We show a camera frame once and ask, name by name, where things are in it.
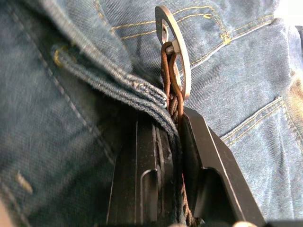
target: oval metal ring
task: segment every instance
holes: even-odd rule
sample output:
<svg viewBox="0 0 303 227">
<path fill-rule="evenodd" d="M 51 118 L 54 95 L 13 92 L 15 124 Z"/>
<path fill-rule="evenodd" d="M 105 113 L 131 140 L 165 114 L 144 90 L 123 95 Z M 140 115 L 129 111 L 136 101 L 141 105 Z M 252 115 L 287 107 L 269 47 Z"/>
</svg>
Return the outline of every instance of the oval metal ring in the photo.
<svg viewBox="0 0 303 227">
<path fill-rule="evenodd" d="M 157 37 L 160 43 L 163 44 L 163 41 L 167 39 L 166 36 L 168 36 L 168 33 L 163 34 L 163 32 L 165 32 L 163 29 L 163 26 L 165 26 L 165 22 L 169 25 L 175 37 L 175 40 L 172 41 L 172 46 L 174 48 L 174 52 L 180 54 L 182 68 L 183 68 L 183 75 L 184 75 L 184 84 L 182 86 L 181 93 L 184 100 L 188 99 L 191 89 L 191 71 L 190 71 L 189 57 L 183 36 L 181 34 L 181 31 L 179 29 L 176 20 L 174 19 L 174 16 L 165 6 L 156 6 L 155 16 L 156 16 Z"/>
</svg>

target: blue denim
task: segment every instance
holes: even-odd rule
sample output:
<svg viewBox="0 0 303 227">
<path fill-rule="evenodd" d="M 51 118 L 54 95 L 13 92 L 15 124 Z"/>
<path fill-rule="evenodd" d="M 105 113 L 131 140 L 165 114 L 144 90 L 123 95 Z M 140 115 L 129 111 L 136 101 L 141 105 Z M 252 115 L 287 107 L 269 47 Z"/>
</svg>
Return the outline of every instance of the blue denim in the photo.
<svg viewBox="0 0 303 227">
<path fill-rule="evenodd" d="M 303 218 L 303 54 L 298 31 L 273 17 L 277 1 L 0 0 L 0 197 L 17 226 L 105 224 L 135 111 L 169 135 L 169 220 L 184 222 L 157 5 L 187 45 L 185 106 L 231 148 L 266 220 Z"/>
</svg>

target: brown cord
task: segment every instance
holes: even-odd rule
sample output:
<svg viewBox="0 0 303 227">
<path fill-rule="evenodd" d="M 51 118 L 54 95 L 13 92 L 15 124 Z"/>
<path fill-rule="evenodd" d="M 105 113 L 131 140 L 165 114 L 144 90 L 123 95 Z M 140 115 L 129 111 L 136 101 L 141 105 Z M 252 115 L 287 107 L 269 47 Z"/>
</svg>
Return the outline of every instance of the brown cord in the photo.
<svg viewBox="0 0 303 227">
<path fill-rule="evenodd" d="M 173 53 L 172 55 L 166 54 L 166 48 L 171 46 L 171 42 L 166 42 L 163 44 L 161 49 L 161 75 L 164 83 L 164 91 L 167 95 L 167 110 L 171 115 L 172 120 L 177 125 L 178 129 L 181 128 L 181 121 L 184 109 L 184 100 L 181 90 L 177 84 L 174 64 L 177 55 Z M 186 218 L 186 224 L 190 227 L 197 227 L 201 224 L 200 218 L 194 218 L 187 202 L 185 184 L 183 179 L 182 186 L 182 196 L 183 196 L 183 211 Z"/>
</svg>

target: jeans pocket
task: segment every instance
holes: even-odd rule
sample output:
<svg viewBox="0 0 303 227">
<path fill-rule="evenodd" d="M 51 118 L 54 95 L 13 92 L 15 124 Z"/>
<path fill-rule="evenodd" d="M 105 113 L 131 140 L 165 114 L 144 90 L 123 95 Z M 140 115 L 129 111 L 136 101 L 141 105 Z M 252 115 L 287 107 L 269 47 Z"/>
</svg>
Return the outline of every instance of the jeans pocket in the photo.
<svg viewBox="0 0 303 227">
<path fill-rule="evenodd" d="M 303 142 L 278 97 L 222 137 L 265 219 L 303 217 Z"/>
</svg>

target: jeans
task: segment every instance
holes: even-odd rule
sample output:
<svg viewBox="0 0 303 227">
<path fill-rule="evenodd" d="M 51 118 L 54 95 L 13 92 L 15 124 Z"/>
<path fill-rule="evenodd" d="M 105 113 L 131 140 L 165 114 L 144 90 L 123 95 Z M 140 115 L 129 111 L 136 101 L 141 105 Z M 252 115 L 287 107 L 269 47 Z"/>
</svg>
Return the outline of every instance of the jeans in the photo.
<svg viewBox="0 0 303 227">
<path fill-rule="evenodd" d="M 170 220 L 184 222 L 157 5 L 187 46 L 185 106 L 230 147 L 266 220 L 303 218 L 303 54 L 296 28 L 274 19 L 278 1 L 0 0 L 0 196 L 18 226 L 105 224 L 136 111 L 168 133 Z"/>
</svg>

